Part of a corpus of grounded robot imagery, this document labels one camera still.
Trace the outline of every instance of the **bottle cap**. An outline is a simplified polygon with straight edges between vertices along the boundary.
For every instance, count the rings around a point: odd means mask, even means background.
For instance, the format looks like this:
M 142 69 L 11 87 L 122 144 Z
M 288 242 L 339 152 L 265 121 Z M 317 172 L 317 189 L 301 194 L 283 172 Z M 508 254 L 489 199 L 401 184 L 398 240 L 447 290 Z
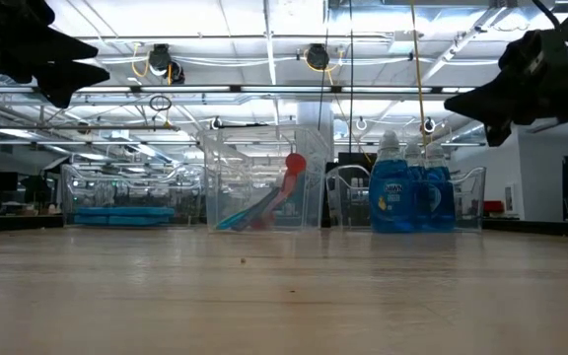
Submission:
M 379 150 L 383 149 L 400 149 L 400 141 L 394 131 L 388 129 L 383 134 L 379 144 Z
M 422 150 L 416 143 L 409 143 L 406 148 L 404 148 L 405 158 L 420 158 L 422 156 Z
M 438 143 L 426 146 L 426 159 L 444 159 L 444 148 Z

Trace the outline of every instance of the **ceiling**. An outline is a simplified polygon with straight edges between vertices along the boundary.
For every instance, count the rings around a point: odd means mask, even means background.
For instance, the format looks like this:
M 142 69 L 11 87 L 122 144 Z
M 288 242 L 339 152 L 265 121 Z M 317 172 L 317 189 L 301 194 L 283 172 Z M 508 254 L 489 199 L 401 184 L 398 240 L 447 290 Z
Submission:
M 414 50 L 409 2 L 353 0 L 352 23 L 347 1 L 322 0 L 48 0 L 56 13 L 53 27 L 96 46 L 100 53 L 91 64 L 110 72 L 103 86 L 165 85 L 146 68 L 146 53 L 155 43 L 168 43 L 171 55 L 181 65 L 186 85 L 334 85 L 415 87 L 417 65 L 409 60 Z M 546 29 L 550 23 L 530 1 L 519 7 L 488 9 L 476 0 L 418 1 L 416 29 L 419 36 L 420 73 L 424 86 L 475 87 L 498 73 L 496 61 L 508 42 L 527 30 Z M 513 1 L 499 1 L 513 5 Z M 546 2 L 548 7 L 554 5 Z M 557 14 L 562 20 L 567 14 Z M 350 24 L 354 37 L 349 36 Z M 476 31 L 480 25 L 482 31 Z M 327 43 L 331 57 L 329 77 L 313 71 L 304 60 L 311 43 Z M 438 65 L 442 57 L 446 60 Z M 297 102 L 308 97 L 211 94 L 172 96 L 175 105 L 157 115 L 176 131 L 131 130 L 130 139 L 141 141 L 190 141 L 199 129 L 207 129 L 214 117 L 224 122 L 254 123 L 295 120 Z M 28 95 L 0 94 L 0 121 L 36 124 L 49 118 L 54 125 L 72 125 L 81 120 L 93 124 L 151 124 L 157 114 L 148 107 L 149 96 L 127 105 L 114 104 L 110 94 L 78 95 L 64 111 L 32 101 Z M 335 117 L 348 119 L 349 96 L 326 95 Z M 470 120 L 444 110 L 443 97 L 425 94 L 425 116 L 438 123 L 436 138 L 459 135 Z M 364 119 L 366 129 L 354 129 L 363 141 L 375 141 L 385 129 L 395 129 L 404 139 L 417 138 L 420 103 L 417 95 L 357 96 L 353 117 Z M 39 132 L 53 136 L 55 130 Z M 99 131 L 81 135 L 63 131 L 60 138 L 103 140 Z M 178 152 L 197 156 L 195 148 L 155 147 L 168 157 Z

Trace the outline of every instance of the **white wall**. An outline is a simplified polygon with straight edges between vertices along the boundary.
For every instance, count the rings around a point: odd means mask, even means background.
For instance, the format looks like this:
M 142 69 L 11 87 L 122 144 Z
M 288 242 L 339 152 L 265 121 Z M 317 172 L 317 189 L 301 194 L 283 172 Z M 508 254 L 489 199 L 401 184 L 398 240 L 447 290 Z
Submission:
M 568 124 L 519 135 L 523 200 L 528 221 L 562 221 L 562 160 L 568 156 Z
M 459 148 L 451 155 L 451 171 L 469 172 L 476 167 L 486 168 L 485 200 L 505 201 L 505 187 L 516 185 L 516 205 L 519 218 L 524 219 L 521 161 L 517 130 L 497 148 Z

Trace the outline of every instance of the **red ball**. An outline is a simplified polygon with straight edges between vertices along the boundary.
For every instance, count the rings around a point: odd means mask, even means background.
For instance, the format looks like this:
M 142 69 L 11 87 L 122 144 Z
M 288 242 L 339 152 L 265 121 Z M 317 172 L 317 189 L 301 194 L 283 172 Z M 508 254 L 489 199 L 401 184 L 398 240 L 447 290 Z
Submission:
M 300 154 L 291 153 L 286 157 L 286 168 L 290 173 L 299 174 L 306 169 L 306 159 Z

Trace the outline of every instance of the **fluorescent light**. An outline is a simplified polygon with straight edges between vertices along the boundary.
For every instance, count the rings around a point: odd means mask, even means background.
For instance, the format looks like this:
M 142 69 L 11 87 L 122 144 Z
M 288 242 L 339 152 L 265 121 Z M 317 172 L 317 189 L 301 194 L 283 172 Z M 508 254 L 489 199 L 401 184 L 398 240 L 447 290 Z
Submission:
M 228 86 L 153 86 L 142 87 L 143 93 L 227 93 Z
M 34 91 L 31 87 L 0 87 L 0 93 L 6 94 L 29 94 Z
M 40 141 L 40 142 L 36 142 L 38 145 L 85 145 L 87 144 L 87 142 L 81 142 L 81 141 L 63 141 L 63 142 L 57 142 L 57 141 Z
M 443 94 L 459 94 L 467 93 L 474 90 L 474 88 L 442 88 Z
M 28 131 L 20 129 L 0 129 L 0 133 L 8 134 L 19 138 L 35 138 L 33 135 L 28 133 Z
M 155 152 L 155 150 L 145 144 L 140 144 L 138 146 L 134 147 L 135 149 L 137 149 L 138 151 L 146 154 L 149 157 L 154 157 L 157 155 L 157 152 Z
M 330 87 L 314 87 L 314 86 L 249 86 L 241 87 L 243 93 L 320 93 L 327 92 Z
M 79 156 L 83 157 L 83 158 L 87 158 L 90 160 L 104 160 L 107 157 L 105 157 L 104 155 L 100 155 L 100 154 L 91 154 L 91 153 L 82 153 L 79 154 Z
M 89 87 L 82 88 L 76 93 L 130 93 L 129 87 Z
M 443 147 L 483 147 L 484 143 L 442 143 Z
M 418 93 L 418 88 L 413 88 L 413 87 L 354 87 L 354 88 L 350 88 L 350 87 L 343 87 L 342 88 L 343 93 L 350 93 L 350 92 L 354 92 L 354 93 L 373 93 L 373 94 L 384 94 L 384 93 L 390 93 L 390 94 L 417 94 Z M 422 93 L 430 93 L 431 92 L 431 88 L 422 88 Z
M 127 79 L 128 81 L 132 81 L 132 82 L 137 83 L 137 85 L 139 85 L 139 86 L 144 85 L 144 84 L 142 84 L 142 82 L 139 81 L 139 79 L 137 79 L 137 78 L 135 78 L 135 77 L 129 77 L 129 78 L 126 78 L 126 79 Z
M 47 146 L 47 148 L 53 150 L 54 152 L 58 152 L 58 153 L 62 153 L 62 154 L 71 154 L 70 151 L 59 148 L 59 147 Z

